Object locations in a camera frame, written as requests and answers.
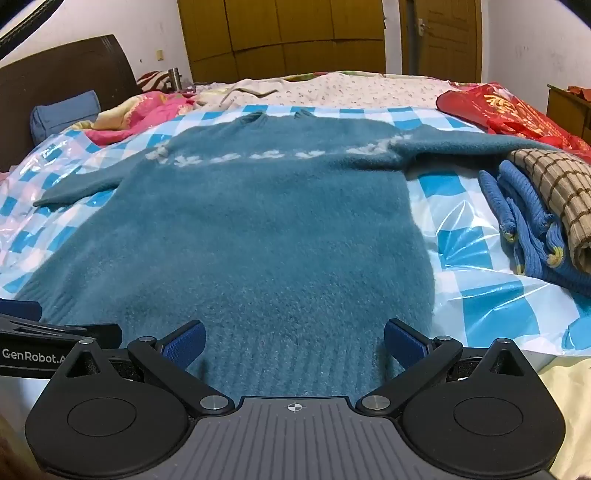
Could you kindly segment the teal knit sweater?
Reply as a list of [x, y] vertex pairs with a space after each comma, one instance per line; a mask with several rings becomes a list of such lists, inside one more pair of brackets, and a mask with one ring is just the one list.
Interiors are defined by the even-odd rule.
[[51, 209], [110, 196], [17, 298], [50, 323], [116, 323], [125, 341], [199, 320], [193, 372], [231, 397], [358, 397], [391, 374], [388, 320], [432, 330], [435, 275], [405, 169], [528, 146], [307, 111], [190, 128], [46, 190]]

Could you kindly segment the blue white checkered plastic sheet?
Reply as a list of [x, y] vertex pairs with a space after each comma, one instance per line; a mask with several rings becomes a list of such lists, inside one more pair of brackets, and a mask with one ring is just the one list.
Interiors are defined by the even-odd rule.
[[[122, 142], [98, 147], [79, 131], [56, 135], [28, 155], [1, 185], [1, 294], [16, 294], [31, 273], [106, 201], [97, 194], [50, 212], [34, 207], [41, 194], [72, 172], [110, 166], [195, 127], [249, 114], [195, 111]], [[407, 174], [414, 220], [436, 275], [433, 327], [472, 347], [497, 336], [549, 355], [590, 352], [590, 301], [556, 285], [518, 275], [498, 222], [473, 170], [455, 163], [421, 164]]]

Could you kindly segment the blue knit garment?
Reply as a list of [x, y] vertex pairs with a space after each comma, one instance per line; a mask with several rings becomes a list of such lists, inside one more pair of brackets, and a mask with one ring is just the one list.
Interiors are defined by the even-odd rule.
[[590, 276], [573, 265], [558, 216], [547, 209], [526, 175], [504, 160], [496, 175], [481, 170], [478, 182], [515, 271], [588, 296]]

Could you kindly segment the blue pillow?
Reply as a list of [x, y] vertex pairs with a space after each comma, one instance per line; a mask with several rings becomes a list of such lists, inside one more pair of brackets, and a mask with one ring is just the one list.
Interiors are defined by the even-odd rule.
[[100, 113], [100, 102], [94, 90], [51, 104], [35, 106], [29, 127], [34, 145], [80, 121], [94, 121]]

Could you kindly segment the beige checked knit garment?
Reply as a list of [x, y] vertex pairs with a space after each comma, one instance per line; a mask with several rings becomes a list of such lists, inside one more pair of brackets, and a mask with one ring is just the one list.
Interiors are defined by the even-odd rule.
[[590, 273], [590, 165], [558, 150], [523, 148], [508, 159], [529, 178], [564, 227], [573, 265]]

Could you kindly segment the pink yellow quilt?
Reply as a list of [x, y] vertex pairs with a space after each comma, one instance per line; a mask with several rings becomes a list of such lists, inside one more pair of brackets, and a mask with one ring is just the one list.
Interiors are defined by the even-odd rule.
[[102, 111], [93, 121], [82, 120], [69, 130], [82, 131], [99, 147], [121, 142], [195, 109], [192, 97], [180, 93], [152, 91], [133, 96]]

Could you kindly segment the red gold plastic bag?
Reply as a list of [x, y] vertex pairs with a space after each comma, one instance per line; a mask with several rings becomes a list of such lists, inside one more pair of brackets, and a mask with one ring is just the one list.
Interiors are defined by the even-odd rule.
[[590, 163], [590, 145], [497, 83], [470, 84], [436, 100], [443, 113], [470, 122], [489, 134], [512, 135], [565, 150]]

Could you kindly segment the metal thermos cup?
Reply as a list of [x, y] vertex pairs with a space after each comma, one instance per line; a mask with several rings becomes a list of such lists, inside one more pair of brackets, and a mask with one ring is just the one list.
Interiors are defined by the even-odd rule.
[[169, 82], [171, 85], [171, 89], [175, 92], [181, 91], [182, 90], [181, 77], [180, 77], [180, 73], [179, 73], [178, 68], [174, 67], [172, 69], [169, 69], [168, 76], [169, 76]]

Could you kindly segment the beige cloth garment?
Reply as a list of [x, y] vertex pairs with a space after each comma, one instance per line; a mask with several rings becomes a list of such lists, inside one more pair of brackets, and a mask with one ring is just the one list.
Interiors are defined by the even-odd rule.
[[198, 85], [190, 97], [195, 109], [223, 111], [256, 103], [270, 95], [283, 91], [290, 82], [283, 78], [263, 80], [242, 79], [235, 83], [213, 82]]

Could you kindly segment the red white striped cloth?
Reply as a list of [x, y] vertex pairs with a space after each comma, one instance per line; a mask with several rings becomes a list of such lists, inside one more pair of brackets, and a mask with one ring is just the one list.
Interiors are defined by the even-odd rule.
[[171, 93], [174, 91], [168, 71], [147, 72], [136, 80], [136, 85], [142, 92]]

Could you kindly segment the floral bed sheet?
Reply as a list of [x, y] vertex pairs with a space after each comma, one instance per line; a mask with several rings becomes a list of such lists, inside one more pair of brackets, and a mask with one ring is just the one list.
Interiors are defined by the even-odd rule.
[[290, 82], [283, 91], [248, 105], [335, 108], [436, 107], [437, 98], [457, 87], [423, 76], [341, 71], [278, 77]]

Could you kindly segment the wooden side cabinet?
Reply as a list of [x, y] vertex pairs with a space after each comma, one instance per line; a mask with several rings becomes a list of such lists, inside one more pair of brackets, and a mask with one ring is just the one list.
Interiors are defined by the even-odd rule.
[[548, 84], [546, 115], [568, 133], [590, 142], [590, 103]]

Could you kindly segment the dark wooden headboard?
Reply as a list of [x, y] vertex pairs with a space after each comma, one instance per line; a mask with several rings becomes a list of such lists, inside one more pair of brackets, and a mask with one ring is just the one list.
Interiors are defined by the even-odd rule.
[[1, 170], [33, 149], [32, 109], [93, 90], [110, 109], [140, 93], [116, 37], [98, 36], [54, 47], [1, 68]]

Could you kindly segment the wooden door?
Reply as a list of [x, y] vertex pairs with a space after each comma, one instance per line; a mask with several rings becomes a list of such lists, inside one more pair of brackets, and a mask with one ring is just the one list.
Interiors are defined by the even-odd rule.
[[478, 0], [401, 1], [402, 70], [460, 83], [482, 79]]

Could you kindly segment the wooden wardrobe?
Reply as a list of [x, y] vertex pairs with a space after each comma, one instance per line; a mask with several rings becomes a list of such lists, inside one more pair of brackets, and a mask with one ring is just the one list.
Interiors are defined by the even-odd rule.
[[178, 9], [197, 82], [386, 71], [381, 1], [188, 0]]

